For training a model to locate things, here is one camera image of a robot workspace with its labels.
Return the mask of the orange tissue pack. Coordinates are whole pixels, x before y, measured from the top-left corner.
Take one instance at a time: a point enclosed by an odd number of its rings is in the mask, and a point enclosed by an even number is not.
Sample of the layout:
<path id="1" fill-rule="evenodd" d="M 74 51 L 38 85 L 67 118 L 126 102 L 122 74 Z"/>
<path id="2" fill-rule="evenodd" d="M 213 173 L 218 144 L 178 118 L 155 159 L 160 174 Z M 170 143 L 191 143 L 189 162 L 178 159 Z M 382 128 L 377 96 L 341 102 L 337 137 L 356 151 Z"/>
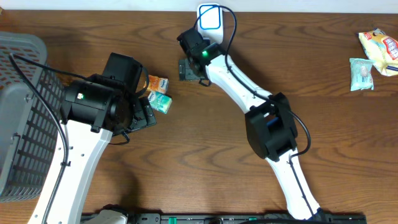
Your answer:
<path id="1" fill-rule="evenodd" d="M 166 94 L 169 87 L 169 80 L 153 75 L 149 75 L 149 82 L 144 83 L 144 89 L 147 91 L 156 91 L 161 94 Z"/>

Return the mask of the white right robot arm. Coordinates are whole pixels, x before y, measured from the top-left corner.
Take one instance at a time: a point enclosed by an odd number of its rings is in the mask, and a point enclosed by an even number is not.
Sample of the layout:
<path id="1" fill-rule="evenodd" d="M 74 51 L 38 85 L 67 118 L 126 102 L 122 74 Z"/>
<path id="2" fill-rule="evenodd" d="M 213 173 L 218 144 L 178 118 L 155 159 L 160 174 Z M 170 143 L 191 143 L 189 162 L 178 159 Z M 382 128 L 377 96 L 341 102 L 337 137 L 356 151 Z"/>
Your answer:
<path id="1" fill-rule="evenodd" d="M 296 138 L 299 117 L 285 95 L 273 95 L 242 72 L 220 44 L 194 28 L 177 37 L 194 74 L 219 86 L 244 113 L 252 150 L 266 160 L 284 193 L 287 210 L 297 220 L 314 220 L 320 209 L 301 170 Z"/>

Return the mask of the teal tissue pack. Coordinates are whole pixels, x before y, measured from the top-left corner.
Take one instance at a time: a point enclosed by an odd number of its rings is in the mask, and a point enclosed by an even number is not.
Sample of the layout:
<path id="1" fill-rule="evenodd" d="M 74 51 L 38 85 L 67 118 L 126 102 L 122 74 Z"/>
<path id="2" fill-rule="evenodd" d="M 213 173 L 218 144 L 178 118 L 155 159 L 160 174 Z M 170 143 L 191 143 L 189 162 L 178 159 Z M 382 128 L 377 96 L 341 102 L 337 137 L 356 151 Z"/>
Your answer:
<path id="1" fill-rule="evenodd" d="M 172 99 L 169 96 L 159 93 L 157 91 L 151 91 L 148 96 L 148 100 L 153 109 L 163 114 L 167 114 L 172 104 Z"/>

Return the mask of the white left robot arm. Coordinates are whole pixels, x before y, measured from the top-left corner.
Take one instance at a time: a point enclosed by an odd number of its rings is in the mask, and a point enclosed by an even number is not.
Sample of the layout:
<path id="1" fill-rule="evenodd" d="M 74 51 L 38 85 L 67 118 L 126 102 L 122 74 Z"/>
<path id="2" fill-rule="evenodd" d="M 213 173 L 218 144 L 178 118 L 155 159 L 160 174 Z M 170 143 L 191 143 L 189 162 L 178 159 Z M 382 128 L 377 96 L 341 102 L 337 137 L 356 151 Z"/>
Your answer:
<path id="1" fill-rule="evenodd" d="M 111 138 L 151 127 L 156 118 L 145 89 L 147 69 L 112 53 L 101 75 L 73 81 L 60 107 L 62 131 L 29 223 L 80 223 L 96 166 Z"/>

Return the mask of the teal snack pack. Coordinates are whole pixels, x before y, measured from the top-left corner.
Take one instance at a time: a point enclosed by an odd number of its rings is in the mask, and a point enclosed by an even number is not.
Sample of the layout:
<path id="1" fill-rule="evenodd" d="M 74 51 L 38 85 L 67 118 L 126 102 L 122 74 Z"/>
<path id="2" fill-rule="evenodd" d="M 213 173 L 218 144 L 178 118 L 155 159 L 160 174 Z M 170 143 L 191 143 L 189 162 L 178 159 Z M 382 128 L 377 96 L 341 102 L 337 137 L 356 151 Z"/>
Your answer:
<path id="1" fill-rule="evenodd" d="M 374 83 L 371 75 L 371 69 L 374 61 L 363 58 L 350 58 L 351 69 L 351 91 L 373 90 Z"/>

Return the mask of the large yellow snack bag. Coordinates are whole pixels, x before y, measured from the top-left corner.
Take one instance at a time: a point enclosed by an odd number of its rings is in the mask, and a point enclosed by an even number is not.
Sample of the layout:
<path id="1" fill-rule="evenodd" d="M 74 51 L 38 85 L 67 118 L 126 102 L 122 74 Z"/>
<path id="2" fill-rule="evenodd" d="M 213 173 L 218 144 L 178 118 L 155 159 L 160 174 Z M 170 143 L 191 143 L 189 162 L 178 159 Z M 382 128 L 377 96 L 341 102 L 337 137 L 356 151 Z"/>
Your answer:
<path id="1" fill-rule="evenodd" d="M 368 59 L 374 61 L 376 70 L 386 77 L 397 76 L 397 41 L 383 30 L 375 28 L 358 34 Z"/>

